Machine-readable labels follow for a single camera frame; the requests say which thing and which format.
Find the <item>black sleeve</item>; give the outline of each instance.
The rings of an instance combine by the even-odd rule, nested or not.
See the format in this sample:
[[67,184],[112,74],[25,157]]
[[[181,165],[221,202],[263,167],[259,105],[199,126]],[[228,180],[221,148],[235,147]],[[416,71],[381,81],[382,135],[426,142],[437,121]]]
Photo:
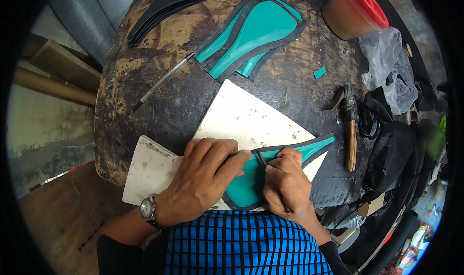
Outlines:
[[96,242],[98,271],[100,275],[133,274],[142,256],[142,248],[119,243],[106,235]]
[[334,242],[327,242],[319,246],[319,250],[324,255],[328,265],[335,275],[351,275],[351,272],[345,266],[338,254],[337,245]]

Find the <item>watch face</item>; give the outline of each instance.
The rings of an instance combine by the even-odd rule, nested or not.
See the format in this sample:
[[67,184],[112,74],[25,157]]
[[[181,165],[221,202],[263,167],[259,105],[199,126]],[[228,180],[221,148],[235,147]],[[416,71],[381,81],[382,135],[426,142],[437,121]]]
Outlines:
[[153,205],[150,202],[149,198],[146,198],[142,201],[142,204],[140,205],[140,214],[142,214],[142,217],[145,219],[149,219],[151,217],[151,213],[153,212]]

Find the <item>hand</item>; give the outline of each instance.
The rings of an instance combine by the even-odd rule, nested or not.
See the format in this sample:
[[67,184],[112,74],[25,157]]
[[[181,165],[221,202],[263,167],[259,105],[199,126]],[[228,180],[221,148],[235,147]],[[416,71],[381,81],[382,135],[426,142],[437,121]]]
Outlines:
[[[301,152],[284,148],[266,166],[264,197],[269,210],[284,219],[303,226],[319,245],[330,241],[330,235],[319,223],[310,201],[311,182],[301,169]],[[283,201],[292,210],[286,213]]]
[[192,221],[217,203],[230,182],[244,174],[243,165],[252,155],[249,150],[237,152],[238,147],[234,139],[190,141],[171,184],[154,199],[158,223],[169,227]]

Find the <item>wooden hammer handle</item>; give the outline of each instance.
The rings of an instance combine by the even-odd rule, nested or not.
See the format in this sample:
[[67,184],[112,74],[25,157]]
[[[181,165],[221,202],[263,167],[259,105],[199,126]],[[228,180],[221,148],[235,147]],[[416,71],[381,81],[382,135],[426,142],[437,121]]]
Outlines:
[[353,172],[356,167],[356,121],[350,120],[346,125],[345,167],[349,172]]

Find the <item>teal shoe insole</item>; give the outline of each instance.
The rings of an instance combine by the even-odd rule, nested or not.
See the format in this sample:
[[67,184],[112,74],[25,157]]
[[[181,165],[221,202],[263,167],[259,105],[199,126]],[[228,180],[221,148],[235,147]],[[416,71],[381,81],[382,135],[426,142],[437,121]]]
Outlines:
[[243,0],[195,50],[195,58],[219,81],[235,70],[248,77],[275,52],[270,49],[291,42],[304,27],[303,15],[281,0]]
[[[302,153],[303,165],[317,151],[335,140],[330,133],[306,142],[259,148],[264,160],[269,162],[285,147],[290,147]],[[263,188],[265,182],[264,165],[261,163],[256,149],[243,167],[244,175],[236,177],[224,192],[223,200],[232,210],[249,211],[264,204]]]

